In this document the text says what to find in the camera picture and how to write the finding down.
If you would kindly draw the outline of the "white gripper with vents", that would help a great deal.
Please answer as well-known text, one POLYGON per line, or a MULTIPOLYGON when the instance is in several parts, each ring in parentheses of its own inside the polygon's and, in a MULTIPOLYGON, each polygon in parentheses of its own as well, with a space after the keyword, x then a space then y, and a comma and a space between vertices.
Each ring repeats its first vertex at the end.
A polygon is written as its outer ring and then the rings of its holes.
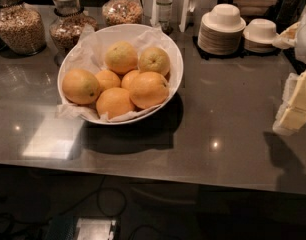
MULTIPOLYGON (((272 42, 276 48, 293 48, 295 59, 306 64, 306 14, 272 42)), ((282 104, 275 116, 273 131, 290 136, 306 124, 306 70, 300 75, 291 73, 286 80, 282 104)))

